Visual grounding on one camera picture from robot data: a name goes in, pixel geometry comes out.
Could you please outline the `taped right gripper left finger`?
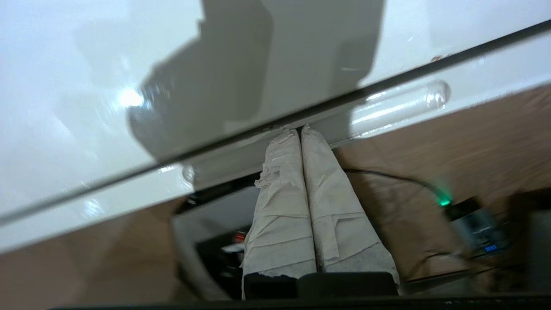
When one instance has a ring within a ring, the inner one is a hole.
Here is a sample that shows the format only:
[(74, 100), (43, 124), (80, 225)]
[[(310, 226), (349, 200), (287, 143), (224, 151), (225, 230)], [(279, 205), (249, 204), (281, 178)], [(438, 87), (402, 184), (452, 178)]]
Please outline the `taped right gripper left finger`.
[(268, 144), (253, 222), (245, 239), (243, 275), (298, 279), (317, 270), (300, 138), (284, 131)]

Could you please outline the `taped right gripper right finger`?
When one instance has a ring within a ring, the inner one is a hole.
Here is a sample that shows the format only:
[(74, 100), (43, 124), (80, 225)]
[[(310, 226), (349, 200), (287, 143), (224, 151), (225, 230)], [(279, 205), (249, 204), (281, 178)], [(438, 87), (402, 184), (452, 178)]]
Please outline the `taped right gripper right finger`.
[(301, 130), (304, 180), (316, 257), (325, 273), (384, 272), (400, 276), (391, 253), (366, 216), (346, 173), (325, 138)]

